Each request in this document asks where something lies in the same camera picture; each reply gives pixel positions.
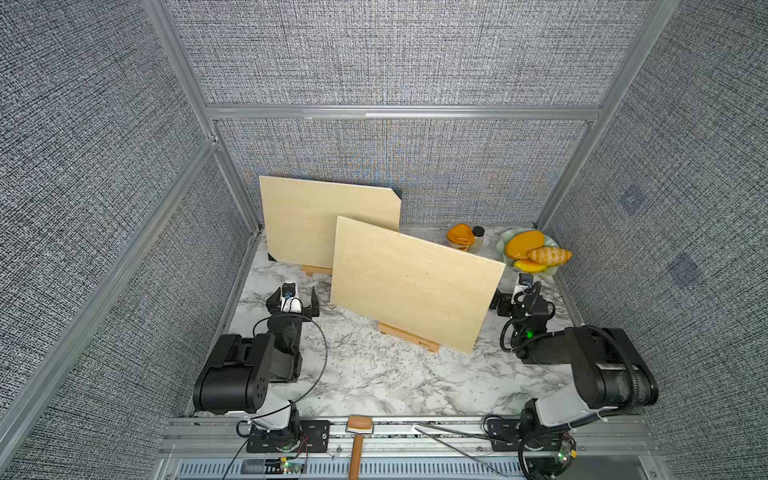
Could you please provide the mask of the light wooden board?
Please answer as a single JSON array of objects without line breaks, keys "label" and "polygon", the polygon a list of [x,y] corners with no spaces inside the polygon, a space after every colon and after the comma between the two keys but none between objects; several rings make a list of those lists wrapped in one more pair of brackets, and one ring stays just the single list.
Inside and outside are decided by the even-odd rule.
[{"label": "light wooden board", "polygon": [[340,216],[330,301],[470,353],[504,270],[496,260]]},{"label": "light wooden board", "polygon": [[268,253],[279,262],[330,269],[340,216],[399,229],[402,200],[391,188],[272,176],[259,185]]}]

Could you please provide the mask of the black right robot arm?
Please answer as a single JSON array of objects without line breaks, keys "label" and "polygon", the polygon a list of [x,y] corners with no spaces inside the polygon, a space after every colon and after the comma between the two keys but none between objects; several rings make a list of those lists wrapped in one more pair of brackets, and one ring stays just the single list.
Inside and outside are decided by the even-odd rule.
[{"label": "black right robot arm", "polygon": [[570,430],[657,402],[657,381],[624,330],[584,325],[550,331],[556,307],[540,290],[536,282],[516,294],[494,294],[490,308],[507,319],[499,346],[526,365],[568,365],[573,380],[528,401],[510,435],[496,440],[527,438],[541,449],[559,437],[558,427]]}]

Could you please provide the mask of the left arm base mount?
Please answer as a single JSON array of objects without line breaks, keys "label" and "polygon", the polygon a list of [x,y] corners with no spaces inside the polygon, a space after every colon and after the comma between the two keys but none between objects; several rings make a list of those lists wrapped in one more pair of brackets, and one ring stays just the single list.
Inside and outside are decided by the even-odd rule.
[{"label": "left arm base mount", "polygon": [[247,453],[297,456],[300,452],[326,453],[331,423],[327,420],[302,420],[285,429],[267,430],[254,425],[248,436]]}]

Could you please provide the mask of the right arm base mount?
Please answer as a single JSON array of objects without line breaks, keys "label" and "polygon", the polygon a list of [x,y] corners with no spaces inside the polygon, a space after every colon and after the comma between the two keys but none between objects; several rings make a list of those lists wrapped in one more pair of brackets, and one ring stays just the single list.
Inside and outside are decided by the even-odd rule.
[{"label": "right arm base mount", "polygon": [[565,427],[541,427],[533,421],[486,415],[481,422],[494,451],[515,448],[526,479],[558,479],[576,458],[577,443]]}]

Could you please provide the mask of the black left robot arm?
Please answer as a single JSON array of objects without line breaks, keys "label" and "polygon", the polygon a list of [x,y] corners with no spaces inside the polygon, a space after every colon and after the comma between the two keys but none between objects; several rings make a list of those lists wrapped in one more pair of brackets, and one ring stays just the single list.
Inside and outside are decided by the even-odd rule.
[{"label": "black left robot arm", "polygon": [[236,434],[249,453],[299,456],[328,451],[330,423],[303,419],[297,400],[285,400],[272,384],[298,381],[306,323],[320,315],[319,297],[304,303],[294,282],[283,283],[266,301],[264,333],[221,335],[193,388],[194,410],[236,417]]}]

